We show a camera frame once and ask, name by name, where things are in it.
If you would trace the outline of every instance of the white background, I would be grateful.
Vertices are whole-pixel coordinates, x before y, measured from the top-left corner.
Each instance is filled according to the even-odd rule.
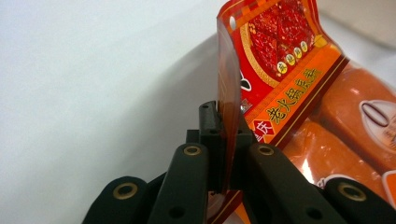
[[[1,1],[0,223],[80,223],[111,180],[162,174],[217,98],[224,2]],[[396,87],[395,49],[321,21]]]

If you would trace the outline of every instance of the metal rivet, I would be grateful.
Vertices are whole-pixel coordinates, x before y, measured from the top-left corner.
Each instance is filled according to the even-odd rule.
[[[338,191],[348,199],[356,202],[364,202],[367,199],[366,194],[361,189],[345,182],[338,185]]]
[[[259,152],[264,156],[271,156],[274,154],[274,150],[266,146],[259,146]]]
[[[186,147],[183,152],[188,156],[196,156],[201,154],[202,150],[199,147]]]
[[[137,193],[137,185],[134,183],[123,183],[118,185],[113,190],[113,196],[118,200],[125,200],[132,198],[136,193]]]

